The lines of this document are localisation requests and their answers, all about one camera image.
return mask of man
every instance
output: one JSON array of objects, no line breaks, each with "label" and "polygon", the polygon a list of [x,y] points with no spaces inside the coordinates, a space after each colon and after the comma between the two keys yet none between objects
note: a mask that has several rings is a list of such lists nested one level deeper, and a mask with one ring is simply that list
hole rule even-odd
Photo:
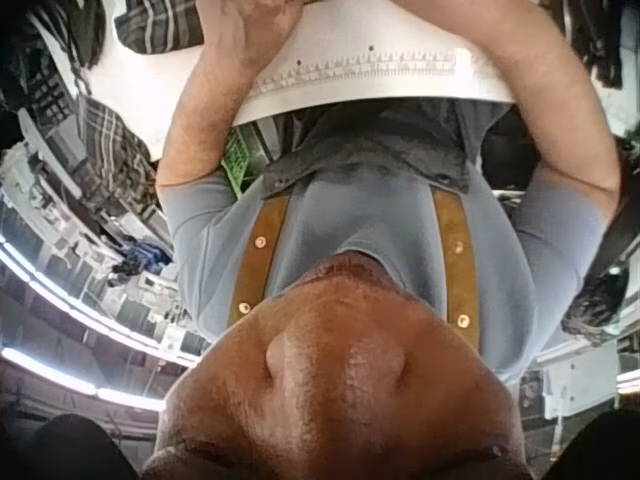
[{"label": "man", "polygon": [[[515,229],[469,165],[496,109],[477,103],[329,108],[235,202],[224,139],[302,2],[202,0],[205,47],[157,187],[183,298],[217,343],[171,391],[148,478],[528,478],[506,386],[558,327],[614,214],[614,142],[535,5],[396,3],[477,44],[510,85],[544,158]],[[264,223],[279,233],[254,236],[282,198],[283,221]],[[444,240],[460,212],[471,245]],[[271,246],[265,300],[235,304],[265,267],[247,255]],[[472,260],[462,275],[456,258]],[[477,314],[447,323],[476,297]]]}]

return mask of gray polo shirt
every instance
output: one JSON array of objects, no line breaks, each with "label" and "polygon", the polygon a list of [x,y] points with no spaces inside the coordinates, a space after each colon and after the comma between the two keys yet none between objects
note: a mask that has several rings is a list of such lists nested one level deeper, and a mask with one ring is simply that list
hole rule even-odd
[{"label": "gray polo shirt", "polygon": [[[351,136],[323,132],[315,145],[280,160],[284,168],[274,164],[238,201],[222,173],[166,189],[161,202],[174,239],[183,302],[205,338],[215,342],[224,334],[263,193],[292,184],[267,296],[286,290],[321,259],[356,250],[376,258],[399,285],[444,319],[447,291],[435,184],[462,198],[478,276],[480,354],[511,385],[560,325],[605,223],[578,193],[541,180],[531,183],[509,221],[482,175],[465,162],[475,158],[496,118],[496,105],[453,105],[458,141],[455,121],[442,115],[452,111],[447,101],[381,105],[383,113],[366,116],[376,118],[374,123],[364,122]],[[335,117],[345,119],[355,107],[338,108]]]}]

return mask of gold button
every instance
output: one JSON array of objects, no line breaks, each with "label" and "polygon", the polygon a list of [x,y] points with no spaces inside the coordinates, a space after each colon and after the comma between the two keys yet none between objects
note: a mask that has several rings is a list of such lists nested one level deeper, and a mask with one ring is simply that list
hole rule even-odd
[{"label": "gold button", "polygon": [[469,325],[471,325],[471,319],[469,318],[469,315],[460,315],[458,317],[458,326],[460,328],[469,328]]}]

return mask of leather suspender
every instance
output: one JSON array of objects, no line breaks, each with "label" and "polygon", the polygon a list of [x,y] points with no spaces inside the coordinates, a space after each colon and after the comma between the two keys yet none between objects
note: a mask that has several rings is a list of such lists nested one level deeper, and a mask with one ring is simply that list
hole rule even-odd
[{"label": "leather suspender", "polygon": [[[447,285],[447,323],[476,350],[480,342],[478,289],[471,235],[462,200],[433,188]],[[229,312],[229,326],[264,298],[269,271],[289,206],[289,193],[267,200],[251,230]]]}]

